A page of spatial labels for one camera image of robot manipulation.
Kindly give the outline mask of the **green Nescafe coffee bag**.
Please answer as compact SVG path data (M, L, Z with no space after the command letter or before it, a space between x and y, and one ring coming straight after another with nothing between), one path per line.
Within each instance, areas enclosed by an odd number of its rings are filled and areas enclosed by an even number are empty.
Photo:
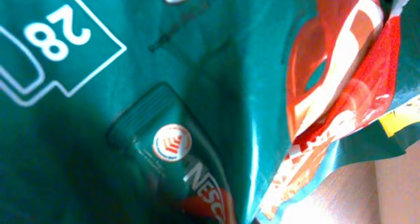
M419 0L1 0L1 222L279 221L418 96Z

